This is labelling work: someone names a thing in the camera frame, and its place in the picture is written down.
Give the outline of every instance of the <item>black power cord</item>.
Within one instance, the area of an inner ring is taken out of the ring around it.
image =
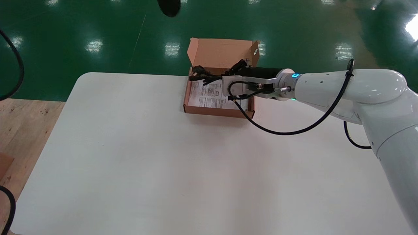
[[[245,118],[252,123],[253,125],[255,125],[256,127],[260,128],[261,130],[268,132],[270,134],[274,134],[274,135],[297,135],[297,134],[301,134],[304,133],[308,130],[312,130],[314,127],[316,127],[317,125],[319,125],[321,122],[323,122],[325,120],[325,118],[327,118],[331,112],[334,110],[334,108],[337,106],[338,102],[341,100],[342,95],[344,94],[345,89],[347,88],[347,85],[350,81],[350,78],[353,77],[353,67],[354,67],[354,59],[351,59],[350,62],[348,63],[347,66],[347,73],[345,74],[345,80],[344,83],[341,87],[341,90],[339,91],[337,97],[335,98],[334,102],[332,103],[332,105],[329,107],[329,109],[325,112],[325,114],[318,120],[316,121],[314,124],[301,129],[301,130],[297,130],[297,131],[291,131],[291,132],[278,132],[278,131],[273,131],[273,130],[269,130],[266,129],[265,127],[260,126],[259,124],[257,124],[256,122],[254,122],[246,113],[245,111],[242,109],[242,107],[237,103],[236,100],[233,100],[235,105],[238,107],[238,109],[242,112],[242,114],[245,116]],[[231,86],[235,83],[245,83],[245,82],[232,82],[229,86],[228,86],[228,93],[231,97],[234,97],[231,93]]]
[[[14,93],[16,93],[16,91],[22,85],[23,76],[25,75],[25,68],[23,67],[22,58],[20,57],[20,54],[19,54],[18,50],[16,49],[15,45],[13,45],[12,41],[9,39],[9,37],[7,37],[7,35],[1,29],[0,29],[0,34],[1,34],[1,36],[3,36],[4,40],[6,40],[7,44],[9,44],[9,46],[12,49],[13,53],[15,54],[16,59],[18,60],[18,64],[19,64],[19,80],[18,80],[17,84],[15,85],[15,87],[11,91],[9,91],[5,95],[0,96],[0,101],[2,101],[2,100],[5,100],[5,99],[11,97]]]
[[[10,212],[9,212],[9,218],[7,219],[6,225],[3,228],[3,231],[1,232],[1,235],[7,235],[7,233],[10,230],[10,226],[12,226],[13,218],[15,217],[16,212],[16,200],[13,196],[12,192],[8,190],[7,188],[0,185],[0,191],[4,192],[10,201]]]
[[[372,149],[371,146],[362,146],[362,145],[358,145],[354,142],[353,139],[351,139],[350,134],[348,133],[348,128],[347,128],[347,122],[344,121],[344,132],[345,132],[345,136],[347,137],[348,141],[350,141],[350,143],[352,143],[354,146],[356,146],[357,148],[361,148],[361,149]]]

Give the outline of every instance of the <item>cardboard box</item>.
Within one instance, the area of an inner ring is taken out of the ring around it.
[[[258,41],[232,39],[191,38],[187,54],[192,66],[203,66],[215,75],[221,75],[241,59],[249,59],[250,65],[255,67],[260,58]],[[190,90],[191,81],[187,81],[183,103],[185,113],[245,118],[240,110],[189,106]],[[254,97],[248,100],[246,113],[251,118],[254,116]]]
[[[4,177],[10,165],[13,162],[13,158],[6,154],[0,153],[0,179]]]

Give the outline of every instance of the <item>green epoxy floor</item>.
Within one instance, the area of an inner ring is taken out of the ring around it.
[[[66,101],[87,72],[187,75],[191,37],[260,40],[258,66],[299,73],[356,68],[401,72],[418,91],[416,0],[1,0],[0,28],[25,64],[13,96]],[[0,94],[18,65],[0,43]]]

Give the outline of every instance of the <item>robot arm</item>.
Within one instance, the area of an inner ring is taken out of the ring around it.
[[[223,93],[232,82],[232,95],[252,94],[286,101],[296,99],[327,111],[336,99],[346,71],[296,74],[281,69],[273,78],[244,74],[224,76]],[[353,70],[342,99],[331,113],[341,120],[363,125],[394,195],[415,234],[418,234],[418,94],[403,75],[386,69]]]

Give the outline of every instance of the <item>box lid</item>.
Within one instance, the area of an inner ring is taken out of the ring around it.
[[[229,69],[241,59],[250,59],[257,66],[260,53],[258,41],[234,39],[191,38],[187,50],[192,66]]]

